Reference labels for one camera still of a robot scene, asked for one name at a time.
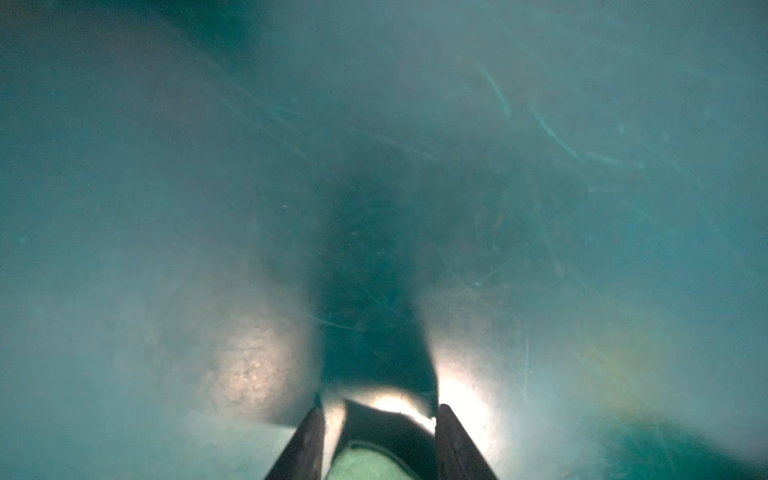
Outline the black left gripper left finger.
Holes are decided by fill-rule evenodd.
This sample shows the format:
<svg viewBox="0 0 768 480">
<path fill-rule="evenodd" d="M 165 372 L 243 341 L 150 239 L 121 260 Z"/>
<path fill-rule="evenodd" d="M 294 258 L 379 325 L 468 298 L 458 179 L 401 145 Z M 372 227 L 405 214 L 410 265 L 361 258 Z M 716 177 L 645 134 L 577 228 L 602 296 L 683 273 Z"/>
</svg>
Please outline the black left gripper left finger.
<svg viewBox="0 0 768 480">
<path fill-rule="evenodd" d="M 325 439 L 325 417 L 313 406 L 302 419 L 265 480 L 320 480 Z"/>
</svg>

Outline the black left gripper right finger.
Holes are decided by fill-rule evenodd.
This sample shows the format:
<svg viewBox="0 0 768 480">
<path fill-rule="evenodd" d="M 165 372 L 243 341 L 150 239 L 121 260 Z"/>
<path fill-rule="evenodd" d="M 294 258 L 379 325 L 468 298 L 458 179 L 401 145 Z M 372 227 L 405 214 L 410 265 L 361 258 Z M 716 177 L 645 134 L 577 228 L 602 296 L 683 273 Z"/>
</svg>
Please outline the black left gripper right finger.
<svg viewBox="0 0 768 480">
<path fill-rule="evenodd" d="M 447 404 L 438 407 L 435 441 L 440 480 L 497 480 L 496 474 Z"/>
</svg>

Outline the dark green t shirt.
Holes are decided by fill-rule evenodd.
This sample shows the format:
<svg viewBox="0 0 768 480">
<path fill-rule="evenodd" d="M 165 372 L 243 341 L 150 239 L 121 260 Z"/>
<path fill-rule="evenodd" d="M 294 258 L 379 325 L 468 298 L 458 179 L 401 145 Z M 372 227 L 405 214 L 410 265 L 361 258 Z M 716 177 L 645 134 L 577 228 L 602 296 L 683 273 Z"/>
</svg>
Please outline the dark green t shirt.
<svg viewBox="0 0 768 480">
<path fill-rule="evenodd" d="M 436 419 L 353 400 L 344 417 L 327 479 L 436 479 Z"/>
</svg>

